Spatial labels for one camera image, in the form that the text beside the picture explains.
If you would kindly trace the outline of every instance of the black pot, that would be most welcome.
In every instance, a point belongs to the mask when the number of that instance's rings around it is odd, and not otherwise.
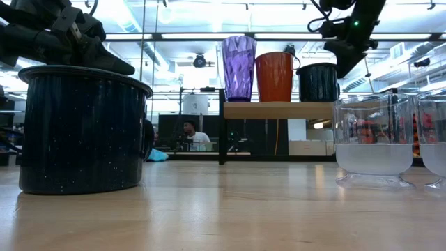
[[[147,85],[75,66],[19,72],[29,84],[20,188],[44,195],[106,192],[141,179],[153,147]]]
[[[315,63],[297,71],[300,102],[334,102],[339,99],[336,65]]]

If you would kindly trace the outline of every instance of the water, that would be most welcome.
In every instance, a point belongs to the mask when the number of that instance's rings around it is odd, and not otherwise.
[[[337,144],[336,159],[352,173],[397,175],[412,165],[412,144]]]
[[[420,144],[420,153],[431,172],[446,177],[446,144]]]

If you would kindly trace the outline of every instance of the man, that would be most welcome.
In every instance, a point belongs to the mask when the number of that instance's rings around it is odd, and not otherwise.
[[[195,131],[194,121],[184,122],[184,133],[187,135],[188,139],[191,139],[193,143],[189,146],[189,151],[206,151],[206,143],[209,143],[209,137],[206,133]]]

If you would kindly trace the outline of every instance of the white shirt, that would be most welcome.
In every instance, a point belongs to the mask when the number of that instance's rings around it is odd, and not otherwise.
[[[206,151],[206,144],[209,143],[209,137],[204,132],[195,132],[192,137],[187,137],[191,139],[194,143],[190,144],[189,151]]]

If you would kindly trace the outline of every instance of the orange object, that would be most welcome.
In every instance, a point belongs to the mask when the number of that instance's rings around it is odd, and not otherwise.
[[[293,55],[270,52],[256,59],[260,102],[291,102],[293,90]]]

